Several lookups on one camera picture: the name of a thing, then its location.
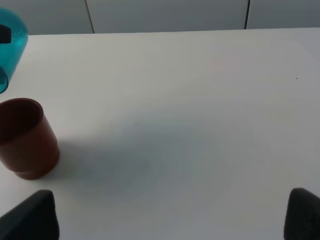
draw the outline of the teal object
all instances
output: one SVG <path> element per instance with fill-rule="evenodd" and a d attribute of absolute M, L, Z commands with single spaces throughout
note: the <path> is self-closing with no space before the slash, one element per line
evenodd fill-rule
<path fill-rule="evenodd" d="M 0 7 L 0 94 L 9 85 L 28 42 L 28 30 L 14 12 Z"/>

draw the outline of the table surface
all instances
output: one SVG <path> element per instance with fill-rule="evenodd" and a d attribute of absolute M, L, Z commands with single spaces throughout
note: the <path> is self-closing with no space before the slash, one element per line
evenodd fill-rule
<path fill-rule="evenodd" d="M 62 240 L 283 239 L 289 193 L 320 195 L 320 29 L 30 36 L 8 90 L 61 149 L 0 215 L 53 191 Z"/>

